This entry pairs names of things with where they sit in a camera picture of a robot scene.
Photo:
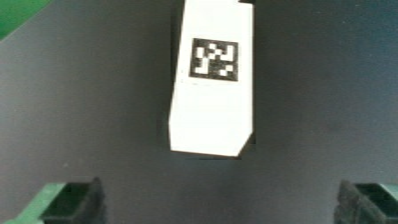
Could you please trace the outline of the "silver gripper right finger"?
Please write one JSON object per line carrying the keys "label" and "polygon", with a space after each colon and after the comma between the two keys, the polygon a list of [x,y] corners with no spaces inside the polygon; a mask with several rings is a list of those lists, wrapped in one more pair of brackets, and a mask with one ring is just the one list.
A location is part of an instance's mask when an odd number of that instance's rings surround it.
{"label": "silver gripper right finger", "polygon": [[339,184],[334,224],[398,224],[398,184]]}

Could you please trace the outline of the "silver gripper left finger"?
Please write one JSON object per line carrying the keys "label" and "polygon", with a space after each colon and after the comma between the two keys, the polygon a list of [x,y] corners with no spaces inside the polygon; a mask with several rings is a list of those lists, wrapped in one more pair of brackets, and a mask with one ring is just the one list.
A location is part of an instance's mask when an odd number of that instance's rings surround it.
{"label": "silver gripper left finger", "polygon": [[106,224],[101,180],[48,183],[17,217],[17,224]]}

